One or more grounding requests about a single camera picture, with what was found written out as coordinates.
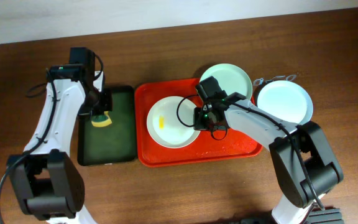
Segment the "green yellow sponge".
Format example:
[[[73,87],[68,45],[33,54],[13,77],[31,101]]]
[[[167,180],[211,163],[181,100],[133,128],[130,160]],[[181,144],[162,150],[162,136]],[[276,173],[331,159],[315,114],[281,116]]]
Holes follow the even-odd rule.
[[[112,124],[109,113],[105,111],[103,114],[95,115],[91,118],[91,124],[96,128],[103,128]]]

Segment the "light green plate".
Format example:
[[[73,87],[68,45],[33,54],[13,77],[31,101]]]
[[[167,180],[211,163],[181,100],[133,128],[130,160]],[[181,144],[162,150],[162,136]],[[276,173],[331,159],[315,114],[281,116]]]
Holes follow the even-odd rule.
[[[243,69],[236,65],[229,63],[213,65],[202,74],[200,82],[209,77],[217,79],[220,88],[227,95],[237,92],[244,95],[248,100],[252,98],[251,79]]]

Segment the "cream white plate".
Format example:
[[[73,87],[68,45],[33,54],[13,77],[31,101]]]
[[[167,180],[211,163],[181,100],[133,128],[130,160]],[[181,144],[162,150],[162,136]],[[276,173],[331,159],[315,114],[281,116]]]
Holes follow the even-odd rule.
[[[156,102],[148,112],[146,125],[159,145],[178,149],[190,145],[200,135],[191,127],[196,105],[182,96],[168,96]]]

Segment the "light blue plate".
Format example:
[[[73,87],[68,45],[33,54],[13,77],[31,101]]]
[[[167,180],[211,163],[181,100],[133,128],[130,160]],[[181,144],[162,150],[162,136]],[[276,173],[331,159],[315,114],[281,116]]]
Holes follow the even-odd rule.
[[[308,92],[298,84],[286,80],[265,84],[256,94],[255,103],[268,114],[296,124],[309,122],[314,110]]]

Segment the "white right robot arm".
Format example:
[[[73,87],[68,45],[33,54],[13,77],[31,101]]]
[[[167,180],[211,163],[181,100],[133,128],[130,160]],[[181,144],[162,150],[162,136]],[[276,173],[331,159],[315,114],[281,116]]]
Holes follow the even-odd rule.
[[[197,129],[233,129],[270,151],[283,195],[267,217],[247,218],[246,223],[344,223],[340,209],[321,203],[344,174],[318,124],[283,121],[238,93],[202,93],[200,98]]]

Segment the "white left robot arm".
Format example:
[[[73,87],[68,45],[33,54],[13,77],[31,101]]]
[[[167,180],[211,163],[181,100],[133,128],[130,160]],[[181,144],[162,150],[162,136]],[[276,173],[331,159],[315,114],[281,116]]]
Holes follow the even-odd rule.
[[[94,223],[85,206],[85,184],[70,159],[76,117],[89,95],[69,78],[46,84],[42,114],[24,152],[11,155],[9,178],[20,209],[47,223]]]

